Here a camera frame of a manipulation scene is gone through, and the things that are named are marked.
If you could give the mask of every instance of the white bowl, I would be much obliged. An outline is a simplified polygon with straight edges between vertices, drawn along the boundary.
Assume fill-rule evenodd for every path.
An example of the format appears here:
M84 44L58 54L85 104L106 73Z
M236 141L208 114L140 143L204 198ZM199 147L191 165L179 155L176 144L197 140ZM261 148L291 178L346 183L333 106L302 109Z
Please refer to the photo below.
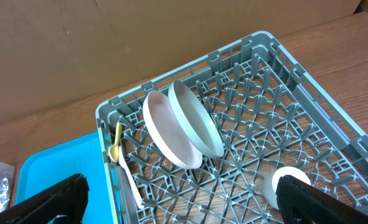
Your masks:
M149 134L167 159L183 169L199 168L202 165L202 153L195 148L180 127L168 97L158 91L151 91L143 106Z
M169 87L171 109L181 128L203 155L222 157L224 146L213 120L195 94L180 81Z

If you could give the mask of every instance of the gray plastic dish rack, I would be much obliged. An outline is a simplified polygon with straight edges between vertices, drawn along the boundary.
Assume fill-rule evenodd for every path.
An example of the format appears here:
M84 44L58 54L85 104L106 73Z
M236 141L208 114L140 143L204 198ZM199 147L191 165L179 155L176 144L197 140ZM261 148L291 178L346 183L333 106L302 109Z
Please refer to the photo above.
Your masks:
M172 165L152 142L142 104L173 80L194 91L224 142L200 169ZM314 187L368 214L368 135L268 32L260 31L103 102L97 108L114 223L282 223L263 178L302 169ZM123 125L125 159L143 197L107 149Z

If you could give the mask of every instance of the blue tray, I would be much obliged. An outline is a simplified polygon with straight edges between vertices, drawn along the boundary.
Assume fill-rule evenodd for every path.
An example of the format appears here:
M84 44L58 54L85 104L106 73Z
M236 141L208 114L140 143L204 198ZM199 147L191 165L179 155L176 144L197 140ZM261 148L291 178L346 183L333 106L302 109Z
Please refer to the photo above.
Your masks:
M19 175L15 203L81 173L90 186L83 223L113 223L100 151L98 133L91 133L30 156Z

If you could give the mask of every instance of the cardboard box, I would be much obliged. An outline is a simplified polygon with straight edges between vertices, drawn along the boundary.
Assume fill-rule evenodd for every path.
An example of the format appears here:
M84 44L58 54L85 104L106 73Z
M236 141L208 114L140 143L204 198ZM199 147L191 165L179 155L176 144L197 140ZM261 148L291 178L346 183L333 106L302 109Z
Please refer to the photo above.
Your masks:
M359 0L0 1L0 123L152 77L257 30L279 37Z

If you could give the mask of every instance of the wooden table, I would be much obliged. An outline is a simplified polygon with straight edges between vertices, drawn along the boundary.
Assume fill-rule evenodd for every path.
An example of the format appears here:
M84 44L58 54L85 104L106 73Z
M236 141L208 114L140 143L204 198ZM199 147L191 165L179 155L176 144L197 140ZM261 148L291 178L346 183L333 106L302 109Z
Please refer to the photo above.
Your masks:
M278 39L368 133L368 14L358 13ZM16 167L11 204L20 168L30 155L96 131L96 107L145 81L0 125L0 161Z

